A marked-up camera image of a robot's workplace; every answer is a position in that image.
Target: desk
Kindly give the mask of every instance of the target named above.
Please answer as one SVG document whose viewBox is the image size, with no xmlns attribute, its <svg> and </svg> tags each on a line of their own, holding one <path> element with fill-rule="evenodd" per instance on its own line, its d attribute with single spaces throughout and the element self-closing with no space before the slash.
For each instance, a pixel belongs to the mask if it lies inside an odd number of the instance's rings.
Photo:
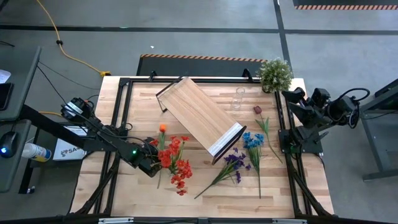
<svg viewBox="0 0 398 224">
<path fill-rule="evenodd" d="M 96 115 L 104 124 L 110 124 L 118 90 L 120 77 L 105 77 L 99 94 Z M 133 129 L 131 136 L 140 138 L 158 135 L 159 124 L 167 125 L 167 138 L 171 135 L 187 135 L 189 132 L 169 113 L 162 113 L 155 94 L 165 87 L 164 83 L 135 83 L 127 121 Z M 254 121 L 256 115 L 252 108 L 259 105 L 263 117 L 269 117 L 270 141 L 274 149 L 279 148 L 279 119 L 276 110 L 275 96 L 265 94 L 261 86 L 255 84 L 199 83 L 201 89 L 211 96 L 221 108 L 231 114 L 237 122 L 248 127 L 247 131 L 260 133 L 261 129 Z M 246 94 L 240 110 L 230 108 L 231 98 L 237 87 L 245 87 Z M 291 89 L 304 87 L 300 78 L 295 78 Z M 242 149 L 242 140 L 236 145 Z M 242 182 L 235 185 L 225 180 L 207 190 L 196 200 L 193 198 L 202 191 L 220 171 L 223 163 L 220 161 L 211 165 L 211 156 L 192 139 L 186 145 L 183 158 L 189 159 L 192 165 L 193 177 L 187 180 L 188 194 L 181 197 L 175 193 L 175 187 L 170 183 L 168 175 L 162 175 L 160 188 L 156 189 L 159 176 L 150 178 L 139 169 L 133 169 L 121 161 L 116 190 L 113 201 L 112 216 L 133 217 L 231 217 L 231 218 L 291 218 L 294 217 L 289 181 L 285 164 L 281 164 L 272 151 L 264 146 L 261 161 L 261 192 L 258 197 L 258 183 L 254 170 L 242 170 Z M 276 150 L 284 162 L 280 150 Z M 83 161 L 78 184 L 75 190 L 71 212 L 77 211 L 98 185 L 104 153 L 95 152 Z M 324 208 L 333 213 L 325 171 L 314 155 L 302 156 L 307 178 L 307 185 Z M 103 206 L 106 202 L 107 190 L 104 191 Z"/>
</svg>

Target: purple flower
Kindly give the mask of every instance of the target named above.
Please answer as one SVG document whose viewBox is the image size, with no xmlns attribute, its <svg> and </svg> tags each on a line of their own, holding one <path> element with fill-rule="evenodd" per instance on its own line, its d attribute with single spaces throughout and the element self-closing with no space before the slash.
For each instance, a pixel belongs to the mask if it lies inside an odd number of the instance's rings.
<svg viewBox="0 0 398 224">
<path fill-rule="evenodd" d="M 241 182 L 241 174 L 239 173 L 239 171 L 236 171 L 236 181 L 237 181 L 238 183 Z"/>
</svg>

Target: green leaf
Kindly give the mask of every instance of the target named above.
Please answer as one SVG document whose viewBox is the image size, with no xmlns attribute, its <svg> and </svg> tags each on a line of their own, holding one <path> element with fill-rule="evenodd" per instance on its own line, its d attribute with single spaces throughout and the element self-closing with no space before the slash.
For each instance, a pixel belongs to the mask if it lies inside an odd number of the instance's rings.
<svg viewBox="0 0 398 224">
<path fill-rule="evenodd" d="M 259 124 L 260 128 L 262 130 L 264 130 L 264 122 L 263 121 L 259 121 L 259 120 L 256 120 L 256 122 L 257 122 L 257 124 Z"/>
<path fill-rule="evenodd" d="M 268 134 L 268 124 L 269 124 L 269 118 L 267 118 L 266 123 L 264 124 L 264 128 L 262 129 L 266 134 Z"/>
</svg>

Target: yellow cable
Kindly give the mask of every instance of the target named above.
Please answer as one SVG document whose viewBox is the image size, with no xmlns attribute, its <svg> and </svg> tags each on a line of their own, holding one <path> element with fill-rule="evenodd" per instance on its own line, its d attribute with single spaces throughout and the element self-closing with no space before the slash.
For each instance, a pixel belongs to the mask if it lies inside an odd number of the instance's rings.
<svg viewBox="0 0 398 224">
<path fill-rule="evenodd" d="M 61 118 L 63 118 L 63 116 L 61 114 L 55 113 L 55 112 L 49 112 L 49 111 L 39 111 L 39 113 L 41 114 L 52 114 L 52 115 L 57 115 L 60 116 Z"/>
<path fill-rule="evenodd" d="M 42 5 L 42 3 L 41 3 L 39 0 L 36 0 L 36 1 L 37 1 L 37 3 L 42 7 L 42 9 L 43 9 L 44 12 L 47 14 L 47 16 L 49 17 L 49 19 L 50 19 L 50 21 L 51 21 L 51 23 L 52 23 L 52 26 L 53 26 L 54 29 L 55 29 L 55 33 L 57 34 L 57 38 L 58 38 L 59 41 L 61 41 L 60 34 L 58 33 L 57 26 L 55 25 L 54 21 L 52 20 L 52 18 L 51 18 L 51 16 L 50 16 L 50 13 L 45 9 L 45 7 Z M 68 55 L 68 54 L 65 53 L 65 51 L 63 50 L 61 44 L 58 44 L 58 46 L 60 47 L 62 53 L 63 53 L 67 58 L 70 58 L 70 59 L 72 59 L 72 60 L 74 60 L 74 61 L 76 61 L 76 62 L 80 62 L 80 63 L 82 63 L 83 65 L 86 65 L 86 66 L 90 67 L 90 68 L 93 69 L 94 71 L 98 72 L 102 77 L 104 77 L 104 76 L 110 74 L 109 71 L 105 71 L 105 72 L 99 71 L 97 68 L 95 68 L 94 66 L 88 64 L 87 62 L 84 62 L 84 61 L 82 61 L 82 60 L 79 60 L 79 59 L 77 59 L 77 58 L 74 58 L 74 57 Z"/>
</svg>

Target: wooden box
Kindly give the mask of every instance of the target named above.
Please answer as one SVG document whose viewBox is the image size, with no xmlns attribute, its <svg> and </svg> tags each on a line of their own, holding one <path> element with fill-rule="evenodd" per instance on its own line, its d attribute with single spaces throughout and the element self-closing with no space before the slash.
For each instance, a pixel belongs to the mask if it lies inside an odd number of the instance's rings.
<svg viewBox="0 0 398 224">
<path fill-rule="evenodd" d="M 192 136 L 213 156 L 215 164 L 241 137 L 246 126 L 222 110 L 190 78 L 181 77 L 156 95 Z"/>
</svg>

